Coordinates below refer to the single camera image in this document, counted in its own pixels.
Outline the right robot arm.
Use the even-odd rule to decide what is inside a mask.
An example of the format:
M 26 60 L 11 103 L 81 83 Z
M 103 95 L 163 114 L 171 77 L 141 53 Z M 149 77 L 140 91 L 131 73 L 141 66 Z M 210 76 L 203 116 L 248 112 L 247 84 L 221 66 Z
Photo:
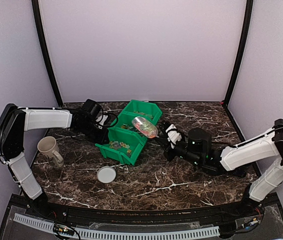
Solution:
M 277 119 L 266 132 L 220 150 L 212 148 L 212 136 L 202 128 L 193 128 L 188 134 L 180 132 L 172 123 L 162 121 L 159 128 L 163 134 L 158 139 L 168 161 L 179 157 L 211 176 L 232 173 L 244 177 L 242 166 L 274 157 L 275 161 L 245 191 L 236 212 L 247 217 L 256 204 L 283 182 L 283 119 Z

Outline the green three-compartment bin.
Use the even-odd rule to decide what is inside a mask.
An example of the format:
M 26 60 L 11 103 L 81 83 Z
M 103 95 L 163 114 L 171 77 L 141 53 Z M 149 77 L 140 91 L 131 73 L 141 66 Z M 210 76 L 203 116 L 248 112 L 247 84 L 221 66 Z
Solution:
M 152 114 L 153 119 L 144 115 L 135 114 L 134 111 Z M 135 117 L 144 117 L 152 124 L 156 125 L 162 114 L 162 110 L 155 103 L 131 100 L 118 115 L 118 123 L 114 127 L 108 129 L 109 142 L 106 144 L 96 143 L 95 146 L 99 148 L 99 151 L 104 158 L 110 158 L 121 164 L 134 166 L 148 139 L 138 130 L 125 130 L 121 129 L 120 126 L 122 124 L 133 126 L 132 120 Z M 110 141 L 124 142 L 130 145 L 132 152 L 126 153 L 123 149 L 112 149 L 110 148 Z

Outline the white jar lid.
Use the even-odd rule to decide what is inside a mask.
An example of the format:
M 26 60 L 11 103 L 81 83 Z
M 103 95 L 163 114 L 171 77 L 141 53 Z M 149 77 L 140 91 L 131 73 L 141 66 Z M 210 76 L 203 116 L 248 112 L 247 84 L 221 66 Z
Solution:
M 110 166 L 104 166 L 97 172 L 97 179 L 104 184 L 111 183 L 117 176 L 116 171 Z

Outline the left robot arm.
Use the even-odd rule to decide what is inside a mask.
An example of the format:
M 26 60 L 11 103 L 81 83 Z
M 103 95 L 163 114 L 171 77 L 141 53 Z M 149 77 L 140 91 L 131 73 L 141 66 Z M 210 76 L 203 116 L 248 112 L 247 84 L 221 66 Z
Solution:
M 73 129 L 90 142 L 103 144 L 108 139 L 110 114 L 92 99 L 79 108 L 5 106 L 0 116 L 0 162 L 8 169 L 24 194 L 33 200 L 32 209 L 41 218 L 52 214 L 52 206 L 37 182 L 26 159 L 25 132 L 39 129 Z

